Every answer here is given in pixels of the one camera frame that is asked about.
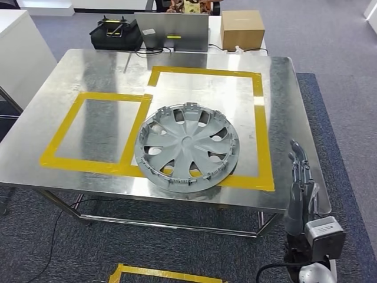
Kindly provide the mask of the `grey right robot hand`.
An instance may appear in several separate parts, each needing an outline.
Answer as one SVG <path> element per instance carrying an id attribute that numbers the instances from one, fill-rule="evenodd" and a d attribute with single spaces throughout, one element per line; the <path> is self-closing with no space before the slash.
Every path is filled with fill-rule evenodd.
<path id="1" fill-rule="evenodd" d="M 287 234 L 299 236 L 305 231 L 305 224 L 314 218 L 319 185 L 312 177 L 306 152 L 295 140 L 290 143 L 293 150 L 289 153 L 293 182 L 284 222 Z"/>

